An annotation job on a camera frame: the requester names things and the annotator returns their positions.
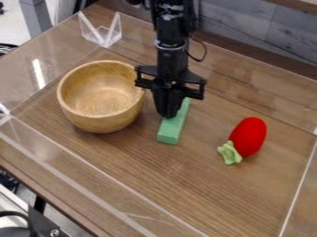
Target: green stem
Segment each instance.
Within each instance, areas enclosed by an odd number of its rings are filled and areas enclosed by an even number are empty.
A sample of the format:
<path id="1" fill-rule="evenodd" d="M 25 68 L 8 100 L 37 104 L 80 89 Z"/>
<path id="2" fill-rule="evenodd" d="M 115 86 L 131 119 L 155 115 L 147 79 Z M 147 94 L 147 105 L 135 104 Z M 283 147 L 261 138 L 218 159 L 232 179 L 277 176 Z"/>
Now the green stem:
<path id="1" fill-rule="evenodd" d="M 242 156 L 234 148 L 232 142 L 227 141 L 223 146 L 218 147 L 218 152 L 223 156 L 224 164 L 232 165 L 242 162 Z"/>

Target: red strawberry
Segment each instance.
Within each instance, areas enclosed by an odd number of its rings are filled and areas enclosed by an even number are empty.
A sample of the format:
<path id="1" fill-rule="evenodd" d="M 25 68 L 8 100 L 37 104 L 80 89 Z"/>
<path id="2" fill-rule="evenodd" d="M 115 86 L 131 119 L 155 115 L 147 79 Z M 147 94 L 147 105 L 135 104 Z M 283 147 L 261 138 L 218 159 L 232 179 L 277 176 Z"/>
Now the red strawberry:
<path id="1" fill-rule="evenodd" d="M 262 147 L 266 138 L 266 125 L 259 118 L 244 118 L 228 136 L 228 142 L 218 147 L 224 163 L 242 162 L 242 157 L 252 155 Z"/>

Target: black mount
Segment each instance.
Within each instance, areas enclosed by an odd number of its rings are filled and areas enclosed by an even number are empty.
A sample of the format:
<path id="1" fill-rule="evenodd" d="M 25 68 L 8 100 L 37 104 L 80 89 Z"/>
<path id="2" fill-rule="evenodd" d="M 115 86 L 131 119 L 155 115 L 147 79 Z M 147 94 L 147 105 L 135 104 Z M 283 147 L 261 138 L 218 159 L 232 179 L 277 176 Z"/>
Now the black mount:
<path id="1" fill-rule="evenodd" d="M 183 99 L 203 99 L 207 81 L 188 70 L 190 38 L 196 30 L 198 18 L 194 0 L 148 0 L 154 28 L 158 33 L 158 65 L 137 66 L 135 85 L 149 89 L 158 113 L 172 118 Z M 127 0 L 132 5 L 143 0 Z"/>

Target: green block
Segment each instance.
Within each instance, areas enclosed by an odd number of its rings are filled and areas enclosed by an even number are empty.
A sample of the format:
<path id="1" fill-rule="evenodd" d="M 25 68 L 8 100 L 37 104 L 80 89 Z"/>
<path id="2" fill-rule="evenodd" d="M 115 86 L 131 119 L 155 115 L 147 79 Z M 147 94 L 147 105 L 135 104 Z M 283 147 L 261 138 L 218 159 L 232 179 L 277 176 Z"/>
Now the green block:
<path id="1" fill-rule="evenodd" d="M 182 107 L 174 118 L 164 118 L 160 122 L 156 138 L 158 141 L 167 144 L 178 144 L 179 135 L 183 129 L 184 120 L 190 110 L 191 99 L 186 98 Z"/>

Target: black cable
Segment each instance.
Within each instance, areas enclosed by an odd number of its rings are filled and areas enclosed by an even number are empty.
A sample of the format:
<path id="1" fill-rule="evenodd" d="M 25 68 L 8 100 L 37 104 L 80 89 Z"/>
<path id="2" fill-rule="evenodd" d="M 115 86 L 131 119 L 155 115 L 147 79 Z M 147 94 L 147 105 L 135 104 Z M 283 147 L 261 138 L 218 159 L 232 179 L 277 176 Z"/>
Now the black cable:
<path id="1" fill-rule="evenodd" d="M 186 54 L 187 56 L 195 61 L 195 62 L 202 62 L 206 58 L 206 55 L 207 55 L 207 47 L 204 45 L 204 43 L 202 41 L 198 41 L 198 40 L 194 40 L 195 42 L 200 43 L 203 45 L 203 50 L 204 50 L 204 53 L 203 53 L 203 56 L 202 58 L 196 58 L 195 56 L 191 55 L 191 53 L 188 52 L 188 50 L 186 49 Z"/>

